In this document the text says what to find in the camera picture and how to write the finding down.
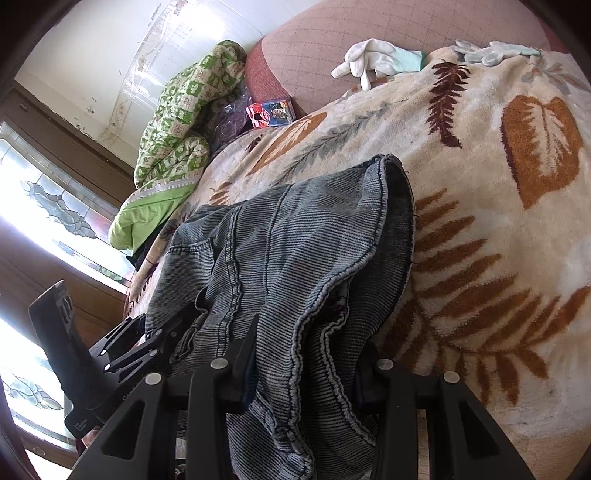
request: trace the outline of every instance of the black bracket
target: black bracket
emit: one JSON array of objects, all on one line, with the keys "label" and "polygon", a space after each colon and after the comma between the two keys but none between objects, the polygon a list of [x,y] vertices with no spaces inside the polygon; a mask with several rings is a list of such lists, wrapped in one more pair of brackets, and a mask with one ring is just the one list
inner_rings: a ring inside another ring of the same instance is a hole
[{"label": "black bracket", "polygon": [[415,375],[366,345],[355,400],[379,414],[372,480],[418,478],[417,410],[427,414],[430,477],[437,480],[535,480],[486,408],[455,372]]},{"label": "black bracket", "polygon": [[232,480],[226,413],[244,413],[254,397],[257,324],[255,317],[246,338],[230,343],[228,355],[192,375],[146,375],[82,454],[69,480],[174,478],[180,410],[189,412],[185,478]]},{"label": "black bracket", "polygon": [[[29,307],[33,328],[74,408],[65,424],[81,439],[101,426],[150,372],[166,373],[178,340],[207,310],[190,303],[159,329],[145,332],[145,315],[127,318],[87,349],[74,324],[72,301],[63,280]],[[145,334],[145,342],[137,344]]]}]

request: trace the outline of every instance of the white glove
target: white glove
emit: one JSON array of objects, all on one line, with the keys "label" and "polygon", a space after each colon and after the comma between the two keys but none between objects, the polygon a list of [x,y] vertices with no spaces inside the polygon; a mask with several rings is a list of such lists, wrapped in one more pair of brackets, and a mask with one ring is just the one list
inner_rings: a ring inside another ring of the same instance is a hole
[{"label": "white glove", "polygon": [[492,41],[488,47],[480,48],[466,40],[456,40],[456,45],[451,46],[452,50],[463,53],[468,63],[480,63],[485,67],[493,67],[503,61],[519,55],[539,55],[535,48],[513,45],[500,41]]},{"label": "white glove", "polygon": [[371,90],[368,70],[375,70],[376,77],[396,75],[399,72],[417,72],[421,69],[423,53],[398,48],[390,42],[370,38],[353,45],[345,54],[345,61],[335,68],[334,78],[351,73],[361,78],[361,88]]}]

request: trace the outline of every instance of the green quilt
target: green quilt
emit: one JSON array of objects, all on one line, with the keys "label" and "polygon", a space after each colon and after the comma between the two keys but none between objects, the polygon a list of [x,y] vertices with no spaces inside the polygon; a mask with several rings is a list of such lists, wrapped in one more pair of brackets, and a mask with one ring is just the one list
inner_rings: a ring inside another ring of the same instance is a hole
[{"label": "green quilt", "polygon": [[135,253],[194,190],[209,163],[210,119],[237,96],[245,60],[240,45],[224,40],[164,86],[139,143],[137,190],[109,230],[114,248]]}]

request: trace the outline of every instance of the denim fabric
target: denim fabric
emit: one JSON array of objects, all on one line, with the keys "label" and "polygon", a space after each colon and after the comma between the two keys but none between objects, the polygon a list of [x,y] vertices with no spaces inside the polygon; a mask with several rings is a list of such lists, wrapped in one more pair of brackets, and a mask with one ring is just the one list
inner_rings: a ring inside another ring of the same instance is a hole
[{"label": "denim fabric", "polygon": [[371,467],[376,421],[351,406],[355,365],[402,295],[413,245],[413,196],[391,155],[203,206],[179,227],[146,327],[200,292],[209,315],[179,342],[172,375],[222,356],[259,314],[256,397],[228,415],[241,479],[357,478]]}]

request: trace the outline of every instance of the pink pillow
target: pink pillow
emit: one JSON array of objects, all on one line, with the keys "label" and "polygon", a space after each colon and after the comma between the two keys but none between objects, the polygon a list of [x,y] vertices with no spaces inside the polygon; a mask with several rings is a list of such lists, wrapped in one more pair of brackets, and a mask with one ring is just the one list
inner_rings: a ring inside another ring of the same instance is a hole
[{"label": "pink pillow", "polygon": [[318,110],[356,83],[330,72],[351,45],[367,38],[425,53],[457,38],[551,49],[538,18],[519,0],[325,0],[255,46],[246,60],[252,97],[291,96],[298,116]]}]

